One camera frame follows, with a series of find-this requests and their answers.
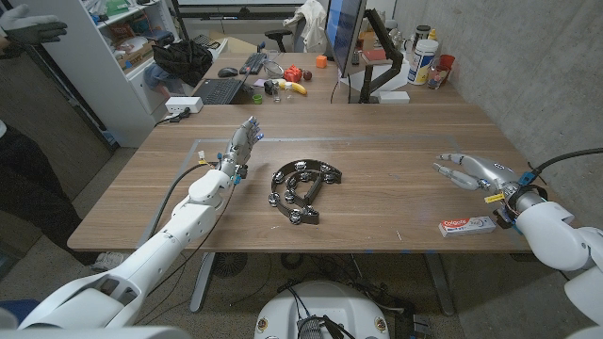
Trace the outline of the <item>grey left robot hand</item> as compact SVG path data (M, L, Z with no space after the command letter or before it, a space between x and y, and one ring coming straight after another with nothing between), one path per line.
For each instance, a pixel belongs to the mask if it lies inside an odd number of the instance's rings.
M260 133L258 120L251 116L235 130L225 153L222 155L219 170L229 176L240 176L245 179L248 173L246 163L251 157L253 146L263 136Z

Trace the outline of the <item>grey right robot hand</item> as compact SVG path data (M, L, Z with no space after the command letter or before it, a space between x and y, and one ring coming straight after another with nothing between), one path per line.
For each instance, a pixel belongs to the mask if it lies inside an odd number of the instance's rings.
M481 189L489 195L503 192L510 196L519 188L519 176L494 160L464 153L442 153L437 159L451 161L464 169L462 172L438 163L432 164L437 172L462 189Z

